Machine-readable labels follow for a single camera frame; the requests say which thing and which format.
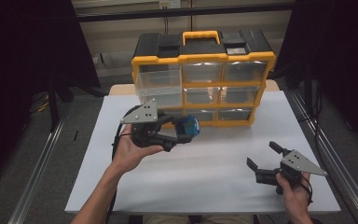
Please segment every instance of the white tabletop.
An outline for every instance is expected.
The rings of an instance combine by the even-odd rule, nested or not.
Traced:
[[[138,105],[137,96],[106,96],[65,211],[78,212],[111,159],[120,118]],[[199,136],[171,152],[143,159],[119,182],[114,211],[127,214],[274,213],[284,211],[275,187],[255,183],[246,165],[279,167],[282,155],[269,141],[317,161],[282,91],[266,91],[251,127],[201,127]],[[339,211],[325,177],[312,175],[310,212]]]

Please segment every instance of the person's hand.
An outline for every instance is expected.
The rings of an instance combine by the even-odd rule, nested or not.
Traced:
[[[310,174],[304,173],[303,177],[310,180]],[[312,223],[308,214],[308,193],[300,186],[290,187],[289,182],[281,176],[276,174],[278,184],[283,189],[284,207],[287,215],[292,223]],[[305,187],[309,187],[308,182],[302,178],[301,183]]]
[[[110,168],[124,175],[135,169],[144,157],[156,154],[163,149],[162,146],[137,147],[131,140],[131,125],[127,124],[121,132],[120,141]]]

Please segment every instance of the carrying handle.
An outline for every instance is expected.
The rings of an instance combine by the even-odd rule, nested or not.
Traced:
[[[183,32],[183,45],[186,44],[186,39],[197,39],[197,38],[215,38],[216,43],[220,44],[219,34],[217,31],[193,31]]]

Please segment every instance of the storage organizer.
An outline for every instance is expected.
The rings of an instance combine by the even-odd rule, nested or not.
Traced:
[[[260,30],[143,34],[132,59],[142,104],[202,126],[251,125],[276,57]]]

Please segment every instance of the person's left hand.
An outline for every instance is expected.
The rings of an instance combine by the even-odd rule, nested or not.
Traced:
[[[135,169],[141,160],[160,151],[163,151],[162,146],[151,147],[137,147],[131,140],[131,125],[127,124],[121,132],[120,141],[118,142],[115,157],[110,164],[110,167],[124,175],[128,171]]]

